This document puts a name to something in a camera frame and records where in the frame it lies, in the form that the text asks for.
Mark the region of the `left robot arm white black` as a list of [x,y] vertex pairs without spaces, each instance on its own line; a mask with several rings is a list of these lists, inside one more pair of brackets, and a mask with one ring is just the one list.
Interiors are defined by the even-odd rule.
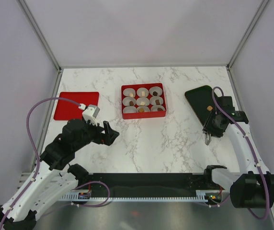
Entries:
[[90,143],[110,146],[118,136],[119,132],[111,129],[107,121],[99,126],[90,121],[69,120],[37,158],[36,168],[16,194],[0,205],[0,229],[32,230],[42,213],[61,196],[88,185],[88,171],[73,164],[60,180],[47,188],[49,182],[75,158],[75,153]]

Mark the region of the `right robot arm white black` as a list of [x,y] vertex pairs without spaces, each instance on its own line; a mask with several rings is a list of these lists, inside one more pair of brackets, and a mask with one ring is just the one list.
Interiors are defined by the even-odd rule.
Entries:
[[226,135],[233,146],[240,168],[234,176],[225,166],[212,166],[203,176],[203,185],[220,185],[229,192],[235,208],[271,208],[274,204],[274,174],[262,161],[250,134],[243,111],[235,110],[230,96],[216,97],[203,131],[207,138]]

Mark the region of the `metal tweezers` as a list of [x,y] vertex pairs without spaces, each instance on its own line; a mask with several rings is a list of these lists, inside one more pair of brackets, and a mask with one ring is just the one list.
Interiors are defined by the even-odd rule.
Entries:
[[209,133],[205,133],[205,144],[208,146],[211,142],[212,135]]

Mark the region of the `red box lid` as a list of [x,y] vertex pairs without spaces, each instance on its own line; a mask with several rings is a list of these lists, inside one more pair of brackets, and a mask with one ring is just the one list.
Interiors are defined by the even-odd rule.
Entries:
[[[59,97],[67,98],[78,104],[84,105],[98,105],[98,92],[61,92]],[[79,106],[68,101],[58,100],[56,110],[54,113],[54,120],[68,121],[71,119],[81,119],[82,110]]]

